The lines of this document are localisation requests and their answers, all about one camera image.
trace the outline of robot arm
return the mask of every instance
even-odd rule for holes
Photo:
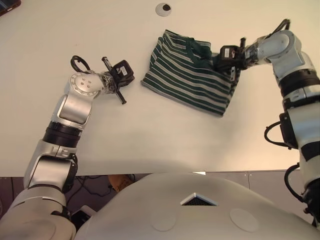
[[[76,67],[82,62],[87,71]],[[115,93],[126,103],[119,88],[133,79],[126,61],[112,67],[102,58],[108,71],[95,73],[80,57],[74,56],[73,74],[58,101],[51,121],[33,153],[23,179],[24,190],[15,198],[0,221],[0,239],[70,240],[76,229],[66,208],[68,192],[78,170],[77,143],[91,114],[92,103],[102,94]]]
[[[299,150],[296,168],[300,166],[305,192],[295,197],[308,205],[305,212],[312,214],[314,225],[320,228],[320,80],[309,56],[301,51],[300,40],[288,30],[289,24],[285,19],[273,33],[252,45],[245,47],[242,38],[240,47],[223,46],[217,68],[228,66],[240,71],[272,64],[284,108],[278,122],[284,143],[276,144]]]

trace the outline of vent grille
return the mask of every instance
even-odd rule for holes
[[[191,195],[187,196],[184,200],[180,202],[182,206],[218,206],[218,204],[196,192],[192,193]]]

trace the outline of black wire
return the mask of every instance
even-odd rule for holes
[[[71,201],[71,199],[78,193],[80,192],[80,190],[83,188],[82,185],[85,183],[87,179],[85,178],[82,182],[82,184],[80,184],[80,187],[70,196],[70,198],[68,199],[68,201],[66,202],[66,206],[68,206],[69,202]]]
[[[85,68],[86,68],[87,71],[81,70],[81,69],[77,66],[76,61],[77,61],[78,63],[82,63],[82,64],[85,66]],[[74,56],[71,58],[70,63],[71,63],[71,67],[72,67],[76,72],[78,72],[78,73],[89,74],[88,71],[91,70],[90,67],[89,67],[89,65],[88,65],[88,63],[87,63],[82,57],[80,57],[80,56],[74,55]]]
[[[11,191],[12,191],[12,201],[15,200],[15,189],[14,189],[14,180],[12,177],[11,178]]]
[[[275,144],[275,145],[278,145],[278,146],[281,146],[281,147],[286,147],[286,148],[291,149],[291,147],[288,146],[285,142],[272,141],[272,140],[270,140],[270,138],[268,137],[269,131],[270,131],[271,129],[273,129],[275,126],[280,125],[280,124],[281,124],[281,122],[280,122],[280,121],[277,121],[277,122],[271,124],[270,126],[267,126],[267,127],[265,128],[265,131],[264,131],[264,139],[267,140],[269,143],[272,143],[272,144]]]
[[[270,33],[265,39],[269,38],[270,36],[272,36],[273,34],[275,34],[276,32],[279,32],[280,30],[282,30],[285,27],[285,30],[288,30],[290,28],[290,20],[289,19],[284,19],[279,26],[276,27],[276,29]]]
[[[290,183],[289,183],[289,175],[294,171],[296,170],[297,168],[299,168],[300,165],[299,163],[297,163],[296,165],[292,165],[291,167],[289,167],[286,171],[285,171],[285,174],[284,174],[284,183],[285,183],[285,186],[288,188],[288,190],[290,191],[290,193],[296,198],[298,199],[300,202],[304,203],[304,199],[301,195],[299,195],[298,193],[296,193],[293,188],[290,186]]]
[[[99,175],[99,176],[87,176],[88,179],[98,179],[100,177],[102,177],[103,175]]]
[[[96,195],[99,197],[105,197],[107,195],[109,195],[111,193],[111,188],[109,188],[109,192],[105,192],[105,193],[98,193],[98,192],[92,192],[87,186],[85,186],[84,181],[86,179],[88,179],[88,177],[85,177],[85,179],[83,180],[83,182],[80,181],[79,178],[77,178],[77,180],[79,181],[79,183],[81,184],[82,188],[84,188],[88,193],[90,193],[91,195]]]

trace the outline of striped fabric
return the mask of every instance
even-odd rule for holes
[[[193,108],[223,115],[239,81],[213,70],[210,42],[165,30],[158,38],[142,85]]]

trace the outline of table surface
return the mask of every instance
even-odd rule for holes
[[[284,19],[320,69],[318,0],[169,0],[172,13],[156,15],[158,0],[28,0],[0,17],[0,176],[23,176],[63,94],[73,55],[105,70],[125,59],[134,82],[96,99],[78,144],[80,175],[172,171],[286,169],[299,160],[264,140],[264,130],[283,112],[272,66],[241,73],[223,117],[201,112],[141,86],[150,54],[165,29],[223,45],[247,44]],[[275,129],[272,138],[281,140]]]

